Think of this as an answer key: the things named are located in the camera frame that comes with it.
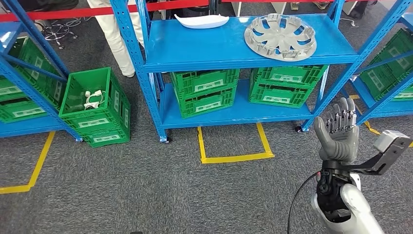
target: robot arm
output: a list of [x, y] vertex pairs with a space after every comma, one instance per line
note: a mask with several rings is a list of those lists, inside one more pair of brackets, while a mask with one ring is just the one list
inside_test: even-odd
[[384, 174], [412, 140], [400, 132], [386, 130], [374, 144], [379, 151], [376, 156], [360, 165], [350, 165], [357, 156], [358, 127], [354, 125], [353, 101], [342, 98], [340, 104], [341, 110], [335, 105], [336, 114], [327, 121], [329, 131], [319, 117], [314, 124], [322, 145], [323, 164], [311, 205], [330, 234], [383, 234], [357, 188], [360, 183], [355, 173]]

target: shelf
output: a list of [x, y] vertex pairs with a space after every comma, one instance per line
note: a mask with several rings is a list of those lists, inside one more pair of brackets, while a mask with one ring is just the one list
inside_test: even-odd
[[257, 122], [274, 122], [288, 120], [302, 120], [312, 117], [306, 104], [301, 108], [290, 108], [255, 104], [248, 102], [249, 80], [238, 81], [234, 105], [203, 115], [181, 118], [178, 102], [172, 84], [165, 85], [161, 98], [161, 118], [164, 128], [187, 128], [197, 126], [213, 126], [225, 124], [243, 124]]
[[[370, 94], [369, 89], [364, 82], [357, 78], [354, 82], [350, 82], [357, 91], [358, 96], [371, 108], [375, 104], [375, 100]], [[372, 117], [390, 117], [413, 115], [413, 101], [390, 101], [377, 112], [372, 114]]]
[[0, 53], [9, 52], [22, 30], [23, 27], [19, 22], [0, 23]]
[[404, 13], [400, 17], [399, 22], [406, 25], [410, 30], [413, 30], [413, 13]]
[[358, 57], [326, 14], [297, 15], [316, 32], [317, 50], [302, 61], [265, 58], [252, 51], [244, 31], [255, 17], [230, 17], [217, 28], [189, 29], [177, 20], [154, 20], [145, 46], [146, 72], [352, 63]]
[[13, 137], [63, 129], [64, 127], [53, 117], [44, 116], [14, 123], [0, 122], [0, 137]]

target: stacked crate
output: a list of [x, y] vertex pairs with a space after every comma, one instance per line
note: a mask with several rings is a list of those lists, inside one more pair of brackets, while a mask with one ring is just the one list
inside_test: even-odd
[[[413, 36], [408, 29], [400, 29], [370, 62], [384, 61], [413, 50]], [[413, 71], [413, 56], [383, 64], [360, 74], [370, 94], [377, 101]], [[413, 85], [398, 94], [393, 101], [413, 100]]]
[[300, 108], [327, 65], [263, 67], [251, 70], [249, 101]]
[[172, 72], [182, 118], [232, 106], [239, 76], [239, 69]]
[[[86, 109], [86, 92], [98, 90], [100, 104]], [[71, 73], [59, 117], [93, 148], [130, 139], [131, 105], [110, 67]]]
[[[9, 55], [43, 70], [58, 74], [40, 49], [28, 37], [18, 38], [10, 49]], [[65, 84], [29, 68], [17, 64], [12, 65], [56, 109], [60, 108]], [[45, 115], [46, 112], [27, 97], [22, 90], [6, 77], [0, 76], [0, 121], [10, 123]]]

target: shoe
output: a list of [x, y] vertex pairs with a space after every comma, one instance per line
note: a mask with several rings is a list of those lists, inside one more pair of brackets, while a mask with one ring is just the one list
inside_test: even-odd
[[330, 4], [329, 1], [314, 1], [313, 2], [320, 10], [325, 10], [328, 6], [328, 4]]
[[290, 8], [292, 11], [298, 11], [298, 6], [299, 6], [299, 2], [297, 1], [292, 1], [290, 2]]
[[132, 74], [127, 75], [126, 77], [127, 77], [127, 78], [132, 78], [132, 77], [134, 77], [134, 76], [135, 76], [135, 74], [136, 74], [136, 72], [133, 72]]

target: white dish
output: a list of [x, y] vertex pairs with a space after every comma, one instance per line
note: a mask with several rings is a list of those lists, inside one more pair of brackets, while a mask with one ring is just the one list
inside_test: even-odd
[[216, 28], [226, 24], [229, 20], [228, 16], [210, 15], [180, 18], [175, 15], [175, 18], [185, 27], [194, 29]]

